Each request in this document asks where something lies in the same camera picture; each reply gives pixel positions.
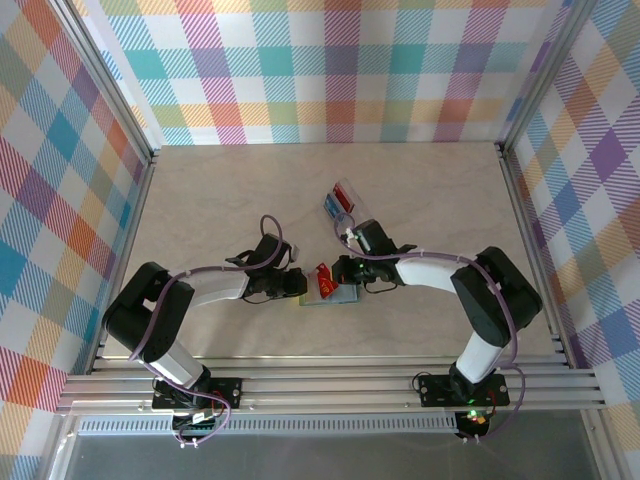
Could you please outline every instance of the metal grate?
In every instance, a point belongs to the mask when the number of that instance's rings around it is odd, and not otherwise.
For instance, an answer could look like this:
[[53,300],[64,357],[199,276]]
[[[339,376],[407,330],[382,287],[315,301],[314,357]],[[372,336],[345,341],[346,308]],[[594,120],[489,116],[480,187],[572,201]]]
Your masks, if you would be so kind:
[[82,435],[157,435],[171,431],[171,416],[116,416],[85,417],[78,427]]
[[441,433],[456,430],[455,415],[265,415],[232,418],[227,426],[232,433]]
[[[171,431],[170,416],[90,416],[80,423],[82,435],[150,435]],[[243,415],[232,417],[226,435],[269,433],[308,435],[352,433],[451,433],[457,431],[453,413],[369,415]]]

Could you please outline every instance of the red label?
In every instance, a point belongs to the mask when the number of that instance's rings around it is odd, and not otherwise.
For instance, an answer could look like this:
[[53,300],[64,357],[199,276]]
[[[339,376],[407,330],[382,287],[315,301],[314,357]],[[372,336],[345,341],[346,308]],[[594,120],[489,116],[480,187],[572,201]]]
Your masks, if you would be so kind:
[[351,202],[347,194],[344,192],[344,190],[342,190],[342,187],[336,184],[333,187],[333,193],[338,199],[338,201],[340,202],[340,204],[342,205],[342,207],[345,209],[345,211],[347,213],[351,213],[351,211],[353,210],[353,203]]
[[321,263],[316,267],[318,271],[318,287],[320,288],[320,296],[327,298],[331,295],[336,288],[338,288],[338,282],[331,280],[331,271],[324,263]]

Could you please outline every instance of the wire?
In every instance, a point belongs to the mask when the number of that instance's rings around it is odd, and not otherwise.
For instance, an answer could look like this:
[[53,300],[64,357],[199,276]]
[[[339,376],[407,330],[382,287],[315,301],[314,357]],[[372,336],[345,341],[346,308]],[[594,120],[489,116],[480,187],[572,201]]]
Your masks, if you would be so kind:
[[491,397],[491,403],[493,403],[493,410],[491,410],[490,417],[493,417],[496,414],[496,406],[498,402],[496,400],[496,394],[493,393],[493,390],[489,390],[489,396]]
[[213,428],[215,426],[215,417],[207,417],[204,420],[202,420],[201,422],[198,423],[193,423],[193,416],[191,415],[188,418],[185,419],[180,419],[180,417],[178,417],[178,420],[175,419],[173,420],[173,428],[175,429],[179,429],[180,427],[194,427],[194,426],[198,426],[200,428]]
[[371,291],[367,288],[367,285],[369,285],[368,283],[364,284],[364,289],[366,290],[367,293],[370,293],[371,295],[377,295],[378,293],[384,293],[384,292],[390,292],[391,290],[395,290],[396,288],[398,288],[398,285],[394,285],[391,288],[383,288],[382,290],[374,290]]
[[514,418],[518,414],[518,411],[520,410],[520,407],[522,407],[522,403],[524,402],[524,392],[525,392],[526,387],[527,387],[527,382],[526,382],[526,379],[525,379],[525,376],[524,376],[524,372],[517,365],[508,365],[506,367],[502,367],[502,369],[503,370],[515,370],[516,372],[518,372],[518,374],[520,374],[520,380],[522,381],[522,386],[520,387],[520,397],[518,397],[518,401],[516,402],[515,406],[513,407],[513,410],[511,411],[511,413],[509,414],[507,419],[504,422],[502,422],[500,425],[498,425],[498,427],[495,430],[487,433],[483,437],[483,440],[486,440],[488,438],[494,437],[498,433],[500,433],[502,430],[507,428],[509,426],[509,424],[511,422],[513,422]]
[[431,375],[431,374],[429,372],[418,372],[413,376],[413,378],[411,379],[411,388],[413,388],[416,391],[416,393],[420,393],[420,389],[416,388],[416,379],[420,375]]
[[[194,447],[198,447],[200,446],[202,443],[206,442],[207,440],[211,439],[214,435],[216,435],[220,430],[222,430],[224,427],[227,426],[227,424],[229,423],[229,420],[231,419],[231,404],[222,396],[218,396],[218,395],[213,395],[211,393],[205,393],[205,392],[197,392],[194,390],[190,390],[182,385],[179,385],[177,383],[175,383],[173,380],[167,378],[166,376],[162,375],[160,372],[158,372],[155,368],[153,368],[151,365],[149,365],[148,363],[144,363],[143,365],[154,375],[157,375],[159,377],[162,378],[162,380],[169,386],[175,388],[176,390],[179,390],[183,393],[189,394],[189,395],[195,395],[196,397],[202,397],[202,398],[208,398],[209,400],[212,401],[216,401],[218,403],[221,403],[226,411],[227,414],[224,417],[224,420],[222,420],[222,422],[220,423],[220,425],[214,429],[213,431],[209,432],[208,434],[206,434],[205,436],[201,437],[200,439],[193,439],[192,444]],[[176,439],[180,442],[180,444],[182,446],[187,445],[187,441],[185,440],[185,438],[182,436],[182,432],[184,431],[184,429],[186,428],[186,426],[181,427],[178,430],[178,435],[176,436]]]
[[278,223],[278,220],[276,220],[275,217],[273,217],[272,215],[263,215],[262,218],[260,218],[260,233],[264,236],[264,221],[266,219],[271,220],[274,225],[276,226],[276,229],[278,230],[278,245],[276,246],[276,249],[274,250],[274,252],[271,254],[271,256],[269,258],[267,258],[264,262],[258,263],[256,265],[247,265],[244,267],[222,267],[222,266],[217,266],[217,265],[213,265],[213,266],[209,266],[209,267],[198,267],[198,268],[194,268],[193,270],[187,270],[181,273],[178,273],[177,275],[174,275],[164,286],[164,288],[162,289],[162,291],[160,292],[160,296],[158,297],[158,301],[156,302],[155,308],[153,309],[153,312],[151,313],[151,319],[149,320],[149,324],[147,325],[147,329],[144,331],[144,334],[142,335],[142,338],[140,339],[140,342],[138,343],[138,346],[133,349],[133,351],[131,352],[131,355],[129,355],[129,361],[134,361],[138,358],[138,356],[140,355],[140,352],[142,352],[142,350],[144,349],[144,347],[147,345],[147,342],[149,341],[149,338],[151,338],[151,334],[153,333],[153,329],[156,326],[156,322],[158,321],[158,315],[160,313],[160,309],[162,307],[162,303],[164,302],[165,297],[167,296],[167,293],[169,292],[169,289],[173,286],[174,283],[176,283],[178,280],[185,278],[185,277],[189,277],[191,275],[197,275],[197,274],[201,274],[201,273],[206,273],[206,272],[246,272],[248,270],[257,270],[259,268],[262,267],[266,267],[267,265],[269,265],[275,258],[276,255],[278,255],[278,252],[280,251],[280,249],[282,248],[282,243],[283,243],[283,237],[282,237],[282,227],[280,226],[280,223]]
[[273,300],[273,298],[267,298],[266,300],[262,300],[261,302],[251,302],[251,301],[247,300],[246,297],[240,297],[240,299],[243,302],[247,302],[247,303],[249,303],[251,305],[262,305],[263,303],[267,303],[267,302],[270,302],[271,300]]
[[[218,391],[218,390],[214,390],[212,392],[214,395],[218,395],[219,397],[222,397],[222,394]],[[224,404],[222,404],[222,410],[220,410],[220,413],[217,415],[218,417],[222,416],[222,414],[224,413],[225,407]],[[216,404],[215,404],[215,400],[211,400],[211,412],[212,415],[216,416]]]

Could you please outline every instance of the red snack package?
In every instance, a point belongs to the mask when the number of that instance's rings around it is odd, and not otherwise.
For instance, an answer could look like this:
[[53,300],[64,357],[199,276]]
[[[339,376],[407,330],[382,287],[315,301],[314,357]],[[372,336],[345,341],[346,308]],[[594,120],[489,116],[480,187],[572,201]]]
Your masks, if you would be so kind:
[[318,287],[320,288],[320,296],[327,298],[331,295],[336,288],[338,288],[338,282],[331,280],[331,271],[324,263],[321,263],[316,267],[318,271]]

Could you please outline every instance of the plaid wall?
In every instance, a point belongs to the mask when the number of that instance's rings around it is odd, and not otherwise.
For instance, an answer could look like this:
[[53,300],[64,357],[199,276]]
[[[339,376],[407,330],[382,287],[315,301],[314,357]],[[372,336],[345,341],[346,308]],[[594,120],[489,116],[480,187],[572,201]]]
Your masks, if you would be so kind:
[[513,126],[513,120],[515,119],[515,116],[520,111],[522,102],[531,91],[531,87],[533,86],[533,83],[537,75],[539,74],[541,67],[545,64],[547,60],[549,51],[551,50],[551,46],[556,41],[556,38],[558,37],[558,34],[562,30],[562,27],[564,26],[567,16],[571,11],[571,8],[575,4],[576,4],[576,0],[564,0],[562,2],[562,6],[558,10],[556,17],[554,18],[553,23],[551,24],[551,28],[549,28],[549,31],[544,37],[544,42],[542,42],[542,46],[540,47],[540,50],[536,55],[536,59],[531,64],[529,73],[527,74],[524,82],[522,83],[522,87],[518,92],[518,96],[516,97],[515,101],[511,106],[511,109],[509,110],[509,114],[507,115],[507,120],[505,121],[502,127],[502,130],[498,135],[498,138],[497,138],[498,141],[503,141],[506,138],[507,134],[509,133],[509,130],[511,130],[511,127]]
[[156,140],[182,145],[493,141],[563,2],[76,3]]
[[46,0],[0,0],[0,478],[32,478],[143,161]]
[[640,478],[640,0],[600,0],[519,142],[523,195],[583,366]]

